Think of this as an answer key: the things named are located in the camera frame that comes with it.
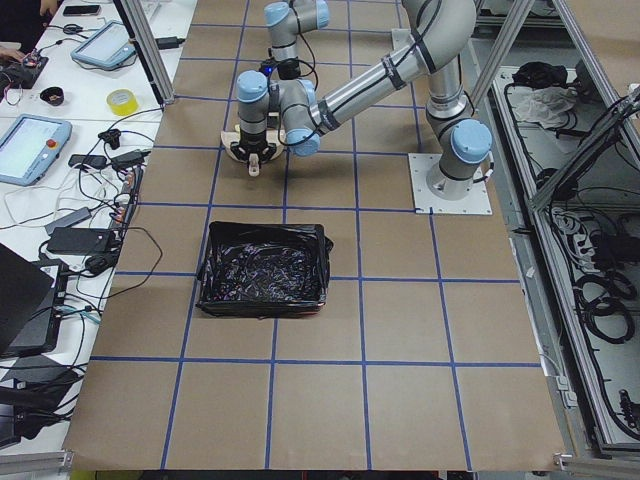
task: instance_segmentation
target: power adapter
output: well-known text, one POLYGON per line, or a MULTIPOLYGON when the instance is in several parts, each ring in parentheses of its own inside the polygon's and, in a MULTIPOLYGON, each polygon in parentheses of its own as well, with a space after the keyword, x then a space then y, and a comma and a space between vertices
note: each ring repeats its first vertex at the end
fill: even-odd
POLYGON ((158 50, 169 50, 170 48, 178 48, 184 43, 184 40, 184 38, 178 37, 156 38, 156 45, 158 45, 158 50))
POLYGON ((123 153, 122 155, 111 158, 111 166, 114 170, 126 170, 136 165, 142 165, 145 157, 149 155, 149 153, 149 150, 133 150, 132 152, 123 153))

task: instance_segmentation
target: small electronic device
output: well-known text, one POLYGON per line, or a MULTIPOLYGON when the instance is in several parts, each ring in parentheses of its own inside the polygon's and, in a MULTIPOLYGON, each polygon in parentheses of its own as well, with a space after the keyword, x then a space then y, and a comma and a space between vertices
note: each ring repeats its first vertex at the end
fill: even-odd
POLYGON ((47 250, 61 255, 94 255, 109 250, 114 239, 115 233, 109 229, 58 227, 47 250))
POLYGON ((49 57, 31 53, 20 63, 9 62, 6 65, 0 63, 0 98, 4 96, 5 88, 31 89, 42 73, 49 57))
POLYGON ((47 235, 51 236, 53 231, 58 227, 72 227, 89 218, 91 218, 91 210, 87 207, 82 207, 45 225, 44 230, 47 232, 47 235))
POLYGON ((135 53, 125 26, 111 21, 73 50, 71 58, 103 70, 114 70, 135 53))
POLYGON ((38 181, 70 135, 67 121, 20 115, 0 138, 0 182, 24 186, 38 181))
POLYGON ((102 170, 107 166, 107 157, 104 155, 83 155, 73 154, 69 158, 69 166, 71 168, 80 168, 87 170, 86 167, 95 168, 96 170, 102 170))
POLYGON ((87 15, 98 15, 100 5, 68 5, 62 10, 65 17, 84 17, 87 15))

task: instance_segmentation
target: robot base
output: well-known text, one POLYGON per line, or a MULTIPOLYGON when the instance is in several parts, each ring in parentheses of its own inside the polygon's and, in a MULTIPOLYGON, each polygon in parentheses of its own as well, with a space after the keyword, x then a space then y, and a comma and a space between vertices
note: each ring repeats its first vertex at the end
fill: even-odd
MULTIPOLYGON (((427 186, 427 174, 440 161, 441 155, 410 153, 409 168, 413 187, 413 205, 416 213, 436 215, 491 215, 491 203, 484 182, 472 184, 469 194, 461 200, 451 201, 435 195, 427 186)), ((474 178, 481 178, 480 169, 474 178)))

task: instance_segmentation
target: cardboard surface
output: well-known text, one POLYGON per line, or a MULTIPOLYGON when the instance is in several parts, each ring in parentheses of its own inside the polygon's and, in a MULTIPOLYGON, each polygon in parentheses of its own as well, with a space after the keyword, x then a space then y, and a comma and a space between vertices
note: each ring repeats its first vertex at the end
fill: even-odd
POLYGON ((640 10, 635 0, 567 0, 584 38, 622 97, 640 83, 640 10))
MULTIPOLYGON (((561 437, 497 202, 484 218, 412 212, 406 153, 435 147, 413 100, 424 92, 386 99, 317 155, 283 154, 258 178, 220 148, 219 129, 237 123, 234 76, 266 56, 266 3, 198 5, 183 97, 134 222, 164 256, 107 305, 66 442, 77 466, 551 468, 561 437), (323 224, 335 242, 325 308, 298 320, 202 314, 195 273, 213 220, 323 224)), ((336 30, 306 35, 320 96, 379 61, 387 28, 404 21, 393 2, 329 5, 336 30)), ((156 258, 131 231, 114 288, 156 258)))

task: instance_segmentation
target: black box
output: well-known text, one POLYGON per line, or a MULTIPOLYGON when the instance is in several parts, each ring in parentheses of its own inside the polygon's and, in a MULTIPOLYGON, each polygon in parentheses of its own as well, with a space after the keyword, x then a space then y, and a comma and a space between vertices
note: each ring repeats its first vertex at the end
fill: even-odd
POLYGON ((327 297, 332 248, 322 225, 213 222, 197 306, 216 316, 316 313, 327 297))

